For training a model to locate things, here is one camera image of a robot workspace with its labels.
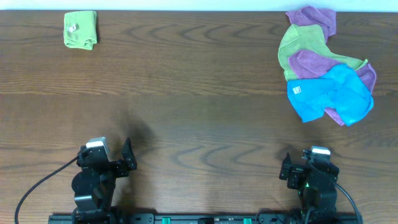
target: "white backdrop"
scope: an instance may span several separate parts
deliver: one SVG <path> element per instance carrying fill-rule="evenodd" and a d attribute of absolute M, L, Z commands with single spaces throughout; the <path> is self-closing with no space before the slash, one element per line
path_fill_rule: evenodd
<path fill-rule="evenodd" d="M 0 0 L 0 9 L 288 11 L 308 4 L 345 12 L 398 12 L 398 0 Z"/>

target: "wood grain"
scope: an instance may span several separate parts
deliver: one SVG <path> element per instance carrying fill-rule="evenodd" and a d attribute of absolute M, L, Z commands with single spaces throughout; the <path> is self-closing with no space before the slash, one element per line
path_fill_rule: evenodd
<path fill-rule="evenodd" d="M 367 58 L 375 107 L 358 124 L 301 123 L 277 60 L 283 12 L 98 12 L 94 50 L 63 45 L 63 11 L 0 12 L 0 223 L 38 180 L 107 136 L 132 137 L 138 170 L 114 204 L 160 213 L 288 210 L 286 152 L 330 147 L 366 223 L 398 222 L 398 14 L 338 13 L 332 52 Z M 21 223 L 75 208 L 76 165 L 25 201 Z M 342 194 L 338 210 L 352 211 Z"/>

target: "white tag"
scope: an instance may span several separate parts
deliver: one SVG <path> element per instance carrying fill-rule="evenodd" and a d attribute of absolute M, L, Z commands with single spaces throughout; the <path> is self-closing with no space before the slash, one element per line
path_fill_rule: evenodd
<path fill-rule="evenodd" d="M 293 92 L 294 92 L 294 94 L 299 94 L 299 93 L 301 93 L 301 88 L 300 88 L 300 86 L 294 87 L 294 88 L 293 88 Z"/>
<path fill-rule="evenodd" d="M 73 32 L 76 30 L 76 24 L 72 25 L 71 27 L 68 27 L 69 32 Z"/>

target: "folded green cloth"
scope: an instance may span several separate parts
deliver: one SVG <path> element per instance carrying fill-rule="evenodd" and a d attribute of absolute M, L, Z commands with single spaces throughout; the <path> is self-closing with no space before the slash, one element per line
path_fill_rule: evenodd
<path fill-rule="evenodd" d="M 322 56 L 345 63 L 354 70 L 360 69 L 368 62 L 368 60 L 362 61 L 330 52 L 326 46 L 322 28 L 319 25 L 297 26 L 292 24 L 282 38 L 278 51 L 279 63 L 285 70 L 286 81 L 297 79 L 296 74 L 289 65 L 289 57 L 299 50 L 311 50 Z"/>
<path fill-rule="evenodd" d="M 65 14 L 63 42 L 67 47 L 93 50 L 97 43 L 97 12 L 77 11 Z"/>

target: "cloth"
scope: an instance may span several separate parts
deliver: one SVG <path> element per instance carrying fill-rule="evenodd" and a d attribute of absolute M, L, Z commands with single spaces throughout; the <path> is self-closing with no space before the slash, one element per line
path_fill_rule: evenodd
<path fill-rule="evenodd" d="M 373 108 L 371 92 L 345 64 L 335 65 L 316 79 L 288 81 L 287 96 L 303 122 L 322 117 L 325 108 L 334 108 L 351 126 Z"/>
<path fill-rule="evenodd" d="M 360 59 L 330 52 L 329 48 L 326 46 L 322 28 L 319 25 L 297 26 L 292 24 L 283 36 L 278 51 L 279 63 L 285 70 L 284 75 L 287 81 L 297 79 L 296 74 L 289 65 L 289 57 L 298 50 L 311 50 L 324 57 L 345 63 L 354 70 L 365 66 L 367 63 L 367 60 L 364 62 Z"/>
<path fill-rule="evenodd" d="M 336 12 L 331 9 L 315 9 L 312 6 L 303 7 L 297 11 L 286 12 L 291 24 L 298 26 L 320 25 L 325 36 L 325 42 L 328 37 L 336 34 Z"/>
<path fill-rule="evenodd" d="M 296 74 L 298 79 L 318 78 L 335 65 L 340 64 L 339 61 L 327 58 L 309 50 L 299 50 L 289 57 L 289 65 Z M 376 72 L 367 63 L 356 71 L 356 74 L 365 84 L 366 88 L 372 93 L 376 84 Z M 344 125 L 344 121 L 333 108 L 325 108 L 325 112 L 334 119 L 340 126 Z"/>
<path fill-rule="evenodd" d="M 64 18 L 63 43 L 70 48 L 93 50 L 97 43 L 97 12 L 68 12 Z"/>

